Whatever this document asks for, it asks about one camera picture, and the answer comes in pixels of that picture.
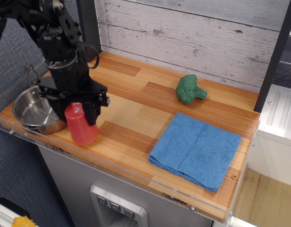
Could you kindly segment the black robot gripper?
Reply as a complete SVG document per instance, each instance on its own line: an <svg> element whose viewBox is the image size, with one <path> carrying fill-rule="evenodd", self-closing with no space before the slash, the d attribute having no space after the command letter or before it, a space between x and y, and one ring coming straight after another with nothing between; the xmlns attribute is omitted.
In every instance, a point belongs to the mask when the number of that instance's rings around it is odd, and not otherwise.
<svg viewBox="0 0 291 227"><path fill-rule="evenodd" d="M51 75L36 81L41 96L48 99L57 116L67 122L65 110L71 103L81 103L90 126L96 125L101 106L110 103L107 87L89 76L89 68L77 61L70 66L48 66Z"/></svg>

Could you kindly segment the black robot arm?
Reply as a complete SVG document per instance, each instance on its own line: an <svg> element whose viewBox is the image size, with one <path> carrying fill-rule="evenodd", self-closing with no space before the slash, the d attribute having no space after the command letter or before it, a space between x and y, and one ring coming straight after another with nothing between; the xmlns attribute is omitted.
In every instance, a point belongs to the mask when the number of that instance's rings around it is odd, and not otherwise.
<svg viewBox="0 0 291 227"><path fill-rule="evenodd" d="M0 39L8 18L29 33L43 53L48 77L36 81L40 95L48 99L58 117L73 102L82 104L87 122L96 124L101 106L108 106L107 87L89 75L79 23L69 15L62 0L0 0Z"/></svg>

